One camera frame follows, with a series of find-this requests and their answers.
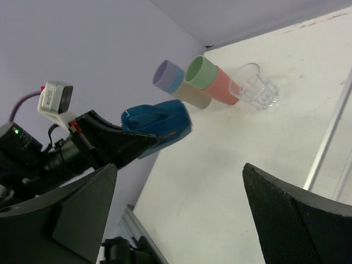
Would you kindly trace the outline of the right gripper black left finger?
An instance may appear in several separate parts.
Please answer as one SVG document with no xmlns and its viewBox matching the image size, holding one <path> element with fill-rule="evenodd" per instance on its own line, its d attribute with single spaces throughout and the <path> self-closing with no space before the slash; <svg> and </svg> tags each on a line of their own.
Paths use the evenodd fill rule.
<svg viewBox="0 0 352 264">
<path fill-rule="evenodd" d="M 109 164 L 1 209 L 1 263 L 95 263 L 116 180 Z"/>
</svg>

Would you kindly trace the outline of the beige plastic cup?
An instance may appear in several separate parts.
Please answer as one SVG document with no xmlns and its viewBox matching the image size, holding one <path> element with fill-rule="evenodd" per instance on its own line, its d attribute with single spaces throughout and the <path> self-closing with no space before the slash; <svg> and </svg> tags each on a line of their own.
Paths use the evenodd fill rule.
<svg viewBox="0 0 352 264">
<path fill-rule="evenodd" d="M 211 103 L 211 98 L 206 93 L 184 81 L 172 96 L 198 109 L 205 109 Z"/>
</svg>

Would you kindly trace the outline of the dark blue ceramic mug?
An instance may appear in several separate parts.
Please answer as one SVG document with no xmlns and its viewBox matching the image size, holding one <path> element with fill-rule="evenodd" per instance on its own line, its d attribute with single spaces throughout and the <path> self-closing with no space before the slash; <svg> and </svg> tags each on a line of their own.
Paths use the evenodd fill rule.
<svg viewBox="0 0 352 264">
<path fill-rule="evenodd" d="M 126 109 L 120 116 L 124 131 L 155 135 L 159 143 L 138 159 L 152 155 L 185 138 L 192 131 L 189 113 L 180 100 L 156 105 L 142 104 Z"/>
</svg>

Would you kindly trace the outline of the light blue plastic cup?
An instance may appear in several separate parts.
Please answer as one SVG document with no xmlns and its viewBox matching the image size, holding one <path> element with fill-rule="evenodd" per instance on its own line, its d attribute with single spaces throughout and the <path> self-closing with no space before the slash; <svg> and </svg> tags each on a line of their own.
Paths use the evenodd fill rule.
<svg viewBox="0 0 352 264">
<path fill-rule="evenodd" d="M 177 91 L 177 89 L 179 88 L 183 80 L 184 80 L 184 71 L 179 66 L 176 66 L 175 74 L 171 79 L 170 83 L 165 88 L 161 88 L 161 90 L 172 95 Z"/>
</svg>

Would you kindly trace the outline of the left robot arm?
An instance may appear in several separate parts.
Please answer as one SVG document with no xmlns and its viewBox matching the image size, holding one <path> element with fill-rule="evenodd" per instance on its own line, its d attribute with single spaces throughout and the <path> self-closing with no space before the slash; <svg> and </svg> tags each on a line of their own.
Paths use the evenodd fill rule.
<svg viewBox="0 0 352 264">
<path fill-rule="evenodd" d="M 46 149 L 15 122 L 1 126 L 1 208 L 45 194 L 83 174 L 121 169 L 158 144 L 155 135 L 127 132 L 95 111 L 69 123 L 69 136 Z"/>
</svg>

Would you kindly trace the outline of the pink plastic cup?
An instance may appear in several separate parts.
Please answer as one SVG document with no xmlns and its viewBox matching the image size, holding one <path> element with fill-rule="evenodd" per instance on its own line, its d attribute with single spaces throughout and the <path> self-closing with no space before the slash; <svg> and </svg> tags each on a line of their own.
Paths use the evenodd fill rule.
<svg viewBox="0 0 352 264">
<path fill-rule="evenodd" d="M 234 105 L 239 99 L 229 92 L 229 84 L 232 79 L 219 66 L 217 66 L 218 73 L 213 83 L 206 89 L 204 93 L 208 94 L 212 99 L 226 105 Z"/>
</svg>

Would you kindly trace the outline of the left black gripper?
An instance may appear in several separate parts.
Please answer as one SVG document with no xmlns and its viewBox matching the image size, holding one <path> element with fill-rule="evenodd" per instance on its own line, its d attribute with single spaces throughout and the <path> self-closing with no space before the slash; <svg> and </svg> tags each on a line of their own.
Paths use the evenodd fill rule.
<svg viewBox="0 0 352 264">
<path fill-rule="evenodd" d="M 159 143 L 155 135 L 124 131 L 93 110 L 71 118 L 68 128 L 69 136 L 41 161 L 43 179 L 72 179 L 109 163 L 120 169 Z"/>
</svg>

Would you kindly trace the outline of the clear drinking glass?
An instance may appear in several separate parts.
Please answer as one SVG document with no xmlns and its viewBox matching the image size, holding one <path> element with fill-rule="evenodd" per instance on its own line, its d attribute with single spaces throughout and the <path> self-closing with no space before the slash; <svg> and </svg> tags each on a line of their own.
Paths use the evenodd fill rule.
<svg viewBox="0 0 352 264">
<path fill-rule="evenodd" d="M 279 97 L 278 87 L 263 75 L 257 63 L 248 63 L 239 68 L 228 90 L 231 95 L 260 110 L 272 107 Z"/>
</svg>

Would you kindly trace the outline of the green plastic cup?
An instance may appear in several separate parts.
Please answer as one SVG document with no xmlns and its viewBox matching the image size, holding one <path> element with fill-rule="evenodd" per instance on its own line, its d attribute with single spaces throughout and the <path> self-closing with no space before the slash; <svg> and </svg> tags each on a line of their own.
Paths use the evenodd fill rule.
<svg viewBox="0 0 352 264">
<path fill-rule="evenodd" d="M 207 89 L 216 79 L 218 68 L 204 56 L 197 56 L 185 72 L 186 83 L 200 89 Z"/>
</svg>

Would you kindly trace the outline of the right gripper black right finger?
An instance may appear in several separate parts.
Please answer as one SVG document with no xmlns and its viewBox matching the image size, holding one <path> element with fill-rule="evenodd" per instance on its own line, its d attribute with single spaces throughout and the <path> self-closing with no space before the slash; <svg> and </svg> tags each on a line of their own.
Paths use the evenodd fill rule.
<svg viewBox="0 0 352 264">
<path fill-rule="evenodd" d="M 247 163 L 243 182 L 265 263 L 351 263 L 351 206 Z"/>
</svg>

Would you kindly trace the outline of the lavender plastic cup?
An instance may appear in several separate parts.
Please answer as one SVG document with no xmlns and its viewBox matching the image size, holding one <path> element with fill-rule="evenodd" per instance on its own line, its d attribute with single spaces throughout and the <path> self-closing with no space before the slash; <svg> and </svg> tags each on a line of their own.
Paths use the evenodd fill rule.
<svg viewBox="0 0 352 264">
<path fill-rule="evenodd" d="M 177 66 L 169 60 L 164 60 L 157 68 L 152 83 L 165 90 L 173 80 L 177 71 Z"/>
</svg>

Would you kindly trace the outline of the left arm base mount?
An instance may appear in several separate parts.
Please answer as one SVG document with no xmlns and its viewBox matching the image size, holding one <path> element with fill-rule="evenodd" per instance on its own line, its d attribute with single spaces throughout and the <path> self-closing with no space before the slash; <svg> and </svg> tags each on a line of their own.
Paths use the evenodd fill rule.
<svg viewBox="0 0 352 264">
<path fill-rule="evenodd" d="M 101 246 L 104 248 L 104 258 L 100 263 L 113 264 L 153 264 L 154 256 L 143 247 L 133 247 L 128 240 L 121 236 L 105 240 Z"/>
</svg>

